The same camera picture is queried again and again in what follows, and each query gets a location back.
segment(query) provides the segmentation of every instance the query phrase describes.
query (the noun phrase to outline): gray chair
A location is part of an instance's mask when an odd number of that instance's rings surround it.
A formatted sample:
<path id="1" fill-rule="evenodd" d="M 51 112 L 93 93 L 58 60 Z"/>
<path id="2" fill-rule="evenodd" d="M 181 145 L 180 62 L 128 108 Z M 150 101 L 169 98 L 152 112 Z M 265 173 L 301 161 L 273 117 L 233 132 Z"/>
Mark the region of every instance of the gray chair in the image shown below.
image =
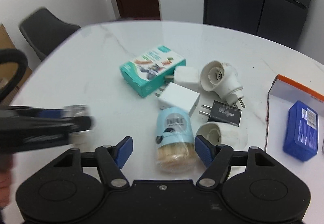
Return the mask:
<path id="1" fill-rule="evenodd" d="M 42 7 L 24 19 L 19 29 L 43 61 L 64 40 L 80 29 L 80 26 L 65 23 Z"/>

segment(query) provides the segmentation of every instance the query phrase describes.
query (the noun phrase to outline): round tabletop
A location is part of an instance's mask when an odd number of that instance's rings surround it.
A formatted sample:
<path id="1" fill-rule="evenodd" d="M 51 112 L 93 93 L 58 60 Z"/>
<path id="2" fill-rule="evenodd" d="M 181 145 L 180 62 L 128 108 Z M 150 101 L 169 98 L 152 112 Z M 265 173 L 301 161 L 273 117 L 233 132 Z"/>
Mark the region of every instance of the round tabletop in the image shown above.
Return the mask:
<path id="1" fill-rule="evenodd" d="M 186 58 L 199 70 L 218 60 L 233 65 L 239 74 L 244 103 L 240 128 L 246 129 L 249 146 L 266 143 L 267 95 L 277 74 L 287 76 L 324 94 L 324 66 L 283 45 L 239 31 L 214 26 L 168 21 L 122 21 L 83 27 L 61 44 L 32 74 L 13 105 L 62 108 L 86 104 L 95 119 L 92 146 L 115 145 L 133 137 L 134 151 L 122 172 L 134 179 L 193 179 L 205 170 L 166 174 L 156 167 L 155 128 L 159 113 L 154 93 L 141 98 L 124 81 L 119 66 L 158 45 Z M 200 91 L 192 117 L 195 133 L 207 117 L 201 105 L 219 100 L 216 93 Z M 14 202 L 17 187 L 33 173 L 71 146 L 16 154 L 12 203 L 4 210 L 7 224 L 22 221 Z M 96 175 L 96 169 L 86 169 Z"/>

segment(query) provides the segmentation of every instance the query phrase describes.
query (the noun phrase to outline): clear plastic object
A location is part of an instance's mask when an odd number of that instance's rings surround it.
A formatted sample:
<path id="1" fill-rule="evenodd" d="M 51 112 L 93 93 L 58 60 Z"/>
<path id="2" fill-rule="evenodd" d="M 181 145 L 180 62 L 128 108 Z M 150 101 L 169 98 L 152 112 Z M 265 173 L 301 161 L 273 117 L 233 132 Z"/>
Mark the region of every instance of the clear plastic object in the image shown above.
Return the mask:
<path id="1" fill-rule="evenodd" d="M 163 171 L 184 172 L 197 161 L 190 118 L 180 108 L 167 108 L 157 121 L 157 163 Z"/>
<path id="2" fill-rule="evenodd" d="M 65 106 L 61 113 L 62 117 L 90 116 L 87 105 Z M 91 151 L 92 132 L 91 130 L 71 133 L 69 135 L 70 143 L 80 149 L 81 152 Z"/>

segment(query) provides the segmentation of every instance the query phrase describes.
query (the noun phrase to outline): barcode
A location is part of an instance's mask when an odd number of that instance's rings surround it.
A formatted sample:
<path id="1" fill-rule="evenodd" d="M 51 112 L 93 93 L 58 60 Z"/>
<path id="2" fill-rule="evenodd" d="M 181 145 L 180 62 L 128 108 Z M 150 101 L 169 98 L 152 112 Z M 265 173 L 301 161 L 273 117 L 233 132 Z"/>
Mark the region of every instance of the barcode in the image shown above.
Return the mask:
<path id="1" fill-rule="evenodd" d="M 317 129 L 316 126 L 316 113 L 307 109 L 307 125 L 312 127 L 313 129 Z"/>
<path id="2" fill-rule="evenodd" d="M 183 124 L 183 118 L 170 118 L 166 120 L 168 125 L 170 124 Z"/>
<path id="3" fill-rule="evenodd" d="M 307 111 L 302 108 L 302 118 L 307 120 Z"/>

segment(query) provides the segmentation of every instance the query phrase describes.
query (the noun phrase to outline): charger plug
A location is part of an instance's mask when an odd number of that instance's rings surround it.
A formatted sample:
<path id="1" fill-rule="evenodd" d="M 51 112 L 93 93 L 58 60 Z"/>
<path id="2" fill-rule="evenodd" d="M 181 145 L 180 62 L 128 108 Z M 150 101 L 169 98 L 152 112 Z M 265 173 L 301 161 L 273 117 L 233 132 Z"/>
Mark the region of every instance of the charger plug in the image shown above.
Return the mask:
<path id="1" fill-rule="evenodd" d="M 199 90 L 199 71 L 193 67 L 177 66 L 174 74 L 165 76 L 166 79 L 173 80 L 173 83 L 178 84 L 187 89 L 198 92 Z"/>
<path id="2" fill-rule="evenodd" d="M 155 93 L 159 97 L 159 107 L 164 110 L 171 107 L 179 107 L 186 111 L 189 116 L 195 110 L 200 94 L 182 87 L 178 84 L 170 82 L 161 94 Z"/>
<path id="3" fill-rule="evenodd" d="M 236 108 L 239 101 L 243 108 L 243 86 L 238 80 L 236 69 L 228 63 L 209 62 L 201 71 L 200 83 L 204 90 L 215 91 L 218 96 Z"/>
<path id="4" fill-rule="evenodd" d="M 202 105 L 210 110 L 210 113 L 200 111 L 199 113 L 208 117 L 208 122 L 221 122 L 239 126 L 241 120 L 241 110 L 227 104 L 214 101 L 213 106 Z"/>

